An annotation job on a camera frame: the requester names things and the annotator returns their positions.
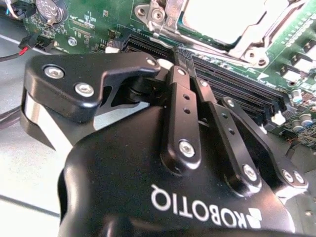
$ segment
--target black metal bracket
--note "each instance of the black metal bracket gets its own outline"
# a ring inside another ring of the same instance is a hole
[[[188,63],[184,57],[177,60]],[[59,72],[48,76],[47,67]],[[230,98],[217,104],[210,86],[196,78],[192,67],[186,68],[189,70],[179,66],[166,70],[146,53],[35,57],[25,72],[24,128],[56,150],[69,152],[77,141],[94,132],[96,114],[146,101],[165,107],[160,156],[172,174],[189,175],[199,167],[202,157],[198,123],[205,118],[210,145],[219,157],[224,179],[238,196],[260,192],[262,179],[279,198],[302,193],[308,186],[304,176],[272,148],[250,117],[237,104],[231,106],[234,102]],[[88,84],[94,93],[89,97],[78,94],[78,83]],[[46,127],[60,132],[51,137]],[[66,148],[56,140],[57,134],[69,144]]]
[[[220,103],[229,109],[247,149],[263,179],[279,198],[289,199],[304,192],[308,182],[298,168],[282,154],[259,126],[234,102],[224,97]]]

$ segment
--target electronic component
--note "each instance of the electronic component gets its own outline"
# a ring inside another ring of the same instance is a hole
[[[304,127],[301,125],[301,121],[298,119],[293,120],[291,124],[292,124],[292,130],[294,132],[299,132],[304,129]]]
[[[299,79],[301,79],[300,71],[289,65],[284,65],[282,67],[280,75],[292,83],[296,83]]]
[[[286,107],[289,99],[284,93],[263,87],[261,84],[249,81],[225,68],[195,57],[193,57],[193,64],[197,77],[209,82],[216,99],[224,96],[236,99],[248,115],[258,125],[264,124],[268,131],[275,127],[274,123],[283,124],[285,122],[284,116],[279,113],[274,115],[274,111],[281,111],[290,116],[294,114]]]
[[[316,60],[316,40],[309,41],[304,46],[304,52],[307,56],[309,56],[311,59]]]
[[[307,127],[313,124],[312,115],[311,114],[302,114],[300,115],[301,125],[303,127]]]
[[[63,0],[36,0],[36,7],[43,21],[50,26],[57,26],[68,18]]]
[[[312,59],[300,53],[292,57],[291,64],[294,68],[307,74],[314,67]]]
[[[54,47],[54,41],[43,36],[38,36],[35,47],[44,52],[49,52]]]
[[[11,6],[17,16],[17,19],[19,20],[29,18],[36,13],[35,4],[32,3],[17,1],[13,3]]]
[[[23,49],[23,48],[34,48],[37,44],[37,39],[38,39],[39,35],[37,33],[32,33],[32,34],[28,34],[27,36],[25,36],[20,44],[19,44],[19,48]]]
[[[286,119],[282,115],[281,111],[278,111],[277,113],[275,113],[275,115],[271,117],[271,121],[280,126],[286,122]]]
[[[191,0],[185,9],[182,21],[186,27],[205,36],[224,44],[233,44],[248,26],[256,25],[265,12],[265,0]],[[206,22],[216,22],[216,24],[208,24],[206,27]]]
[[[291,92],[291,98],[294,104],[298,104],[303,101],[302,91],[300,89],[293,90]]]
[[[270,61],[267,49],[306,1],[169,0],[165,4],[159,3],[151,1],[134,8],[138,20],[156,38],[160,35],[168,37],[183,43],[187,50],[206,57],[264,68]]]

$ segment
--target silver screw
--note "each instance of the silver screw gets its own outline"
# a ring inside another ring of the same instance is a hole
[[[207,82],[204,80],[199,80],[202,86],[207,87]]]
[[[76,86],[75,86],[75,91],[83,96],[83,97],[91,97],[93,94],[94,94],[94,90],[93,90],[93,87],[87,83],[78,83]]]
[[[290,175],[289,172],[287,172],[285,169],[282,170],[282,173],[283,173],[283,176],[286,178],[286,180],[290,183],[293,183],[294,182],[294,179],[292,177],[292,175]]]
[[[152,65],[152,66],[155,66],[156,63],[154,62],[154,60],[151,60],[150,58],[147,59],[147,63]]]
[[[313,213],[312,213],[312,211],[311,211],[311,210],[307,210],[307,211],[305,212],[305,215],[307,215],[307,216],[312,216],[312,215],[313,215]]]
[[[243,166],[243,171],[251,181],[257,180],[257,174],[250,165],[245,164]]]
[[[76,45],[77,45],[77,40],[76,40],[76,38],[74,38],[74,37],[69,37],[69,38],[68,38],[68,44],[69,44],[70,46],[72,46],[72,47],[76,46]]]
[[[232,100],[228,100],[227,103],[230,107],[235,107],[235,104],[233,103]]]
[[[186,157],[193,157],[195,154],[193,146],[187,141],[181,141],[179,143],[179,149],[181,153]]]
[[[53,79],[61,79],[64,77],[65,73],[60,68],[57,68],[55,66],[48,66],[44,68],[44,73],[49,78]]]
[[[160,9],[154,9],[154,10],[152,11],[152,18],[153,18],[156,22],[161,22],[161,21],[163,21],[164,13],[163,13]]]
[[[181,74],[181,75],[183,75],[183,76],[186,74],[186,72],[183,71],[181,68],[178,69],[178,73]]]
[[[298,182],[300,182],[301,184],[304,184],[303,177],[297,171],[294,172],[294,175]]]

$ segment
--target metal lever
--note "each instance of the metal lever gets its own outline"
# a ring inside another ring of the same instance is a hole
[[[237,124],[242,138],[255,163],[258,164],[262,178],[272,188],[274,193],[285,201],[303,193],[308,182],[297,167],[275,148],[270,138],[259,126],[234,102],[232,98],[224,97],[221,104],[228,108]]]
[[[217,156],[221,158],[227,184],[242,197],[249,197],[261,190],[259,172],[241,138],[230,111],[217,104],[207,82],[198,78],[194,85],[199,99],[199,115],[206,118],[212,133]]]

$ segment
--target black cable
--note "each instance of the black cable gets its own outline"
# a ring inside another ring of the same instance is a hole
[[[9,55],[9,56],[1,57],[0,58],[0,62],[5,62],[5,61],[11,60],[11,59],[18,58],[18,57],[20,57],[20,54],[19,53],[15,53],[15,54],[12,54],[12,55]]]
[[[10,116],[0,121],[0,130],[4,130],[14,124],[16,124],[20,119],[20,111],[16,111]]]
[[[9,110],[9,111],[7,111],[7,112],[5,112],[3,114],[0,114],[0,120],[5,119],[6,117],[12,115],[13,113],[15,113],[15,112],[17,112],[19,110],[20,110],[20,106],[17,106],[17,107],[15,107],[12,110]]]

